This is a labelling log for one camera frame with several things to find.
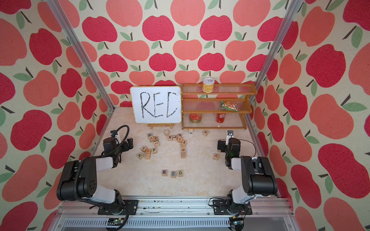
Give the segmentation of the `wooden block letter R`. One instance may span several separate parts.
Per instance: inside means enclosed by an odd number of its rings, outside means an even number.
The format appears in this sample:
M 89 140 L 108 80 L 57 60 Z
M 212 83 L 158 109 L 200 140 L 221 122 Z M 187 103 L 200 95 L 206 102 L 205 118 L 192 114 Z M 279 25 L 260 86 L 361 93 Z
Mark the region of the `wooden block letter R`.
M 168 176 L 168 170 L 163 169 L 161 174 L 162 174 L 163 177 L 167 177 Z

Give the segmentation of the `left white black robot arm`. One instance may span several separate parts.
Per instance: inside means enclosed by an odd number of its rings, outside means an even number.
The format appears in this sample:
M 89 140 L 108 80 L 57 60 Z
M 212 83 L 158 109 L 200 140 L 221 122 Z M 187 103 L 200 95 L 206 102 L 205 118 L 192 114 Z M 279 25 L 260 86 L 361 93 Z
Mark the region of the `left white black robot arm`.
M 99 208 L 98 215 L 135 215 L 137 200 L 123 200 L 118 190 L 99 185 L 97 172 L 117 167 L 121 154 L 133 149 L 133 139 L 118 143 L 114 137 L 103 140 L 104 153 L 65 164 L 56 196 L 60 201 L 79 201 Z

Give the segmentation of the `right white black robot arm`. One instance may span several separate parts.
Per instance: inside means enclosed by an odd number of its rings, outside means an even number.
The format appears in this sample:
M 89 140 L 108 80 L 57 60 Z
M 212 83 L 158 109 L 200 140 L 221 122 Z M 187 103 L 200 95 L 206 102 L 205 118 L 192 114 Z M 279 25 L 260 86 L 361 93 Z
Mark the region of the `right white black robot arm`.
M 210 199 L 215 215 L 251 215 L 251 200 L 277 194 L 277 181 L 267 157 L 241 156 L 241 140 L 230 135 L 225 141 L 218 141 L 217 150 L 225 153 L 229 169 L 241 172 L 241 186 L 230 190 L 225 199 Z

